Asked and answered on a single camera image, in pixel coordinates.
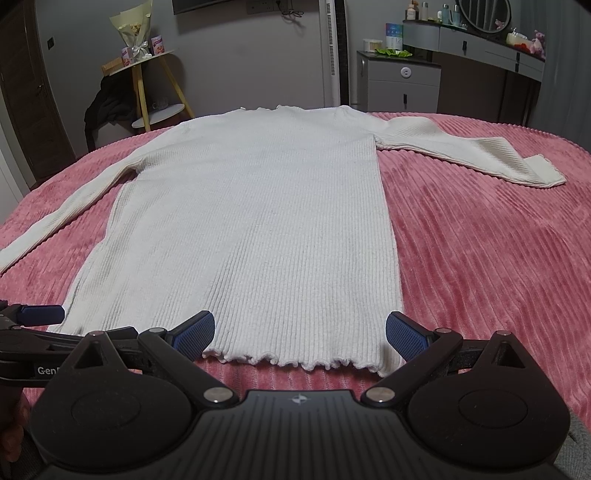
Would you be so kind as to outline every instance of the blue gripper pad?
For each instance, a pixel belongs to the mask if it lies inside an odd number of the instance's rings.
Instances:
[[[204,310],[166,333],[165,340],[176,351],[194,362],[212,342],[216,331],[211,312]]]
[[[400,356],[410,362],[429,347],[432,333],[418,324],[414,328],[414,322],[408,320],[404,315],[392,312],[386,320],[386,338]]]
[[[24,327],[59,325],[66,316],[61,305],[23,305],[17,313],[17,323]]]

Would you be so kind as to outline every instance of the round mirror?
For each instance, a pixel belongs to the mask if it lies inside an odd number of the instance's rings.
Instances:
[[[478,31],[500,33],[511,22],[509,0],[457,0],[466,21]]]

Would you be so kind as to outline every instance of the pink corduroy bedspread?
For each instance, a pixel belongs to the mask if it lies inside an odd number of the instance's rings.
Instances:
[[[427,116],[453,135],[502,136],[524,157],[542,153],[567,184],[532,189],[410,151],[379,152],[405,313],[428,328],[448,326],[467,338],[488,338],[498,329],[515,332],[568,405],[591,426],[591,155],[530,129]],[[0,227],[0,248],[159,133],[92,152],[33,191]],[[0,277],[0,298],[62,303],[103,238],[120,187]],[[359,395],[378,380],[353,368],[305,372],[215,359],[199,365],[240,394],[250,388],[351,388]],[[34,400],[38,391],[29,394]]]

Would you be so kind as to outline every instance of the wall socket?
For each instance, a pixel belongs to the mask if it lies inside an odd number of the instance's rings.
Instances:
[[[248,0],[246,2],[246,13],[254,15],[272,12],[274,10],[273,6],[277,7],[275,0]]]
[[[288,8],[287,2],[288,0],[280,0],[280,4],[277,5],[277,0],[247,0],[246,13],[254,15],[285,11]]]

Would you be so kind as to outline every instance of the plush toy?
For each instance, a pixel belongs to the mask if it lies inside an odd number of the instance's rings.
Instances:
[[[530,53],[540,57],[542,60],[546,59],[546,35],[542,32],[535,31],[535,39],[530,47]]]

